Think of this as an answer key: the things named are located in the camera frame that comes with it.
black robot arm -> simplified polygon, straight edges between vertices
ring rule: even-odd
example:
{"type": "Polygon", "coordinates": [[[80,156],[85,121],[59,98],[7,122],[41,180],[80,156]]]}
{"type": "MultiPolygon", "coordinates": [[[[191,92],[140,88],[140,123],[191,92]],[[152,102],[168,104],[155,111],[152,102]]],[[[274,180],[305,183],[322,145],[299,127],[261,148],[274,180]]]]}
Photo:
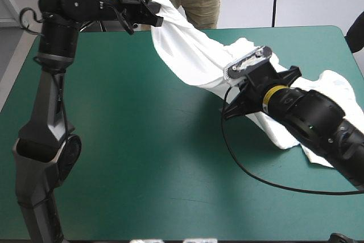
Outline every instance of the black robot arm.
{"type": "Polygon", "coordinates": [[[32,242],[61,243],[66,240],[53,190],[67,178],[81,152],[80,138],[71,134],[74,127],[67,120],[63,92],[82,23],[117,19],[133,34],[134,24],[161,26],[163,18],[156,15],[160,5],[149,0],[39,0],[39,8],[43,25],[34,59],[42,74],[31,118],[13,148],[15,190],[32,242]]]}
{"type": "Polygon", "coordinates": [[[238,86],[240,93],[224,111],[224,118],[263,111],[363,190],[364,135],[344,119],[345,112],[329,97],[290,88],[301,76],[299,68],[277,73],[269,62],[271,55],[269,47],[257,48],[225,68],[225,79],[238,86]]]}

white towel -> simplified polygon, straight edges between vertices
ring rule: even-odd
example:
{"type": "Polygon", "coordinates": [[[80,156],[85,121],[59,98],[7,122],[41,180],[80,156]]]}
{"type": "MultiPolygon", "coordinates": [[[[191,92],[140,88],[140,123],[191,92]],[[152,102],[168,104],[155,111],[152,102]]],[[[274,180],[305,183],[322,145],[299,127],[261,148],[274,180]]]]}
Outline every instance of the white towel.
{"type": "MultiPolygon", "coordinates": [[[[186,84],[204,88],[224,98],[229,85],[224,80],[223,68],[255,49],[254,43],[240,38],[235,43],[225,46],[195,29],[169,0],[153,1],[162,5],[158,15],[164,18],[161,27],[151,28],[154,47],[160,58],[186,84]]],[[[278,72],[286,70],[279,65],[275,54],[270,62],[278,72]]],[[[353,88],[341,75],[333,71],[324,71],[317,81],[300,77],[292,86],[303,90],[315,89],[327,95],[343,108],[349,122],[360,131],[364,130],[363,111],[355,101],[353,88]]],[[[238,92],[238,88],[233,88],[227,102],[238,92]]],[[[277,147],[288,149],[299,144],[284,126],[266,114],[257,112],[247,117],[264,130],[277,147]]],[[[303,150],[311,162],[331,167],[325,159],[308,148],[303,147],[303,150]]]]}

green table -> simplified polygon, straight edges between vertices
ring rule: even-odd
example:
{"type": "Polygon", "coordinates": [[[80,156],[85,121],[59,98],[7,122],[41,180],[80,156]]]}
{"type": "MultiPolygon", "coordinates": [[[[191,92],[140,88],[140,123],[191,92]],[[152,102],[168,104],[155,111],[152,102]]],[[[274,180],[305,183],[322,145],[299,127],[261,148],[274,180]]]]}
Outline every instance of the green table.
{"type": "MultiPolygon", "coordinates": [[[[346,77],[364,106],[362,75],[336,27],[209,30],[223,44],[244,36],[269,45],[286,67],[316,80],[346,77]]],[[[40,67],[32,47],[0,114],[0,238],[28,238],[16,203],[11,148],[28,121],[40,67]]],[[[220,240],[364,238],[364,197],[287,192],[246,176],[220,131],[222,100],[182,83],[159,59],[149,32],[81,34],[65,102],[82,153],[55,191],[70,240],[216,237],[220,240]]],[[[276,148],[247,118],[226,123],[231,145],[254,173],[288,186],[352,190],[301,148],[276,148]]]]}

yellow ring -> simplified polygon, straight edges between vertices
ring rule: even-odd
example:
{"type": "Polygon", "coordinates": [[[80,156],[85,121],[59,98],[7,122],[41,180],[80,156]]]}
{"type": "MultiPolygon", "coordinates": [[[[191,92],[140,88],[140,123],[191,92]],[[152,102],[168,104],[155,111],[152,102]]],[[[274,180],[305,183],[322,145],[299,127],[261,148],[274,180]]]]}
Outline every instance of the yellow ring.
{"type": "Polygon", "coordinates": [[[275,87],[272,87],[270,90],[268,90],[268,92],[264,95],[263,105],[268,105],[269,100],[271,99],[273,94],[284,88],[288,87],[286,85],[276,85],[275,87]]]}

black cable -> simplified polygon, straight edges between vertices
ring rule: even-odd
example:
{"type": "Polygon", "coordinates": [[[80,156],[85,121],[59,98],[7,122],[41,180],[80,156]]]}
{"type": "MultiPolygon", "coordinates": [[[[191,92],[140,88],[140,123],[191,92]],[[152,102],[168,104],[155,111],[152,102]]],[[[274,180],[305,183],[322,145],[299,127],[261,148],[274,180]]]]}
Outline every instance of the black cable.
{"type": "Polygon", "coordinates": [[[130,35],[134,34],[133,27],[129,25],[126,19],[121,15],[121,13],[119,13],[119,11],[113,5],[104,2],[104,6],[110,7],[115,12],[116,17],[119,20],[119,23],[124,28],[124,30],[126,30],[128,34],[130,35]]]}
{"type": "Polygon", "coordinates": [[[33,10],[32,8],[23,8],[20,13],[19,13],[19,24],[21,26],[21,29],[22,30],[25,30],[27,33],[29,34],[33,34],[33,35],[40,35],[40,36],[44,36],[43,34],[41,34],[40,32],[36,32],[36,31],[32,31],[29,29],[29,27],[26,27],[24,24],[23,24],[23,16],[24,14],[27,12],[27,11],[31,11],[33,13],[33,20],[37,23],[43,23],[43,20],[42,19],[38,19],[36,17],[36,12],[35,10],[33,10]]]}
{"type": "Polygon", "coordinates": [[[58,90],[58,96],[61,103],[62,113],[63,113],[63,120],[64,120],[64,128],[66,131],[65,136],[65,145],[68,142],[69,132],[68,132],[68,121],[67,121],[67,114],[66,114],[66,107],[64,105],[64,99],[63,99],[63,90],[60,88],[59,83],[57,82],[56,75],[52,73],[53,81],[55,82],[56,88],[58,90]]]}
{"type": "Polygon", "coordinates": [[[225,97],[224,97],[224,104],[222,106],[222,112],[221,112],[221,131],[222,131],[222,135],[224,137],[224,141],[226,143],[226,147],[229,150],[231,157],[233,158],[235,163],[240,167],[240,169],[243,170],[248,176],[250,176],[251,178],[256,179],[264,184],[267,184],[269,186],[273,186],[273,187],[280,188],[280,189],[287,190],[287,191],[298,192],[298,193],[309,193],[309,194],[313,194],[313,195],[328,195],[328,196],[348,196],[348,195],[359,195],[359,194],[364,193],[364,191],[326,192],[326,191],[312,191],[312,190],[305,190],[305,189],[299,189],[299,188],[292,188],[292,187],[287,187],[287,186],[283,186],[280,184],[276,184],[273,182],[269,182],[267,180],[264,180],[256,175],[252,174],[248,169],[246,169],[239,162],[237,156],[235,155],[234,151],[231,149],[231,147],[228,143],[228,140],[226,138],[226,134],[225,134],[225,130],[224,130],[224,114],[225,114],[225,108],[226,108],[226,99],[227,99],[230,91],[231,91],[231,87],[226,91],[225,97]]]}

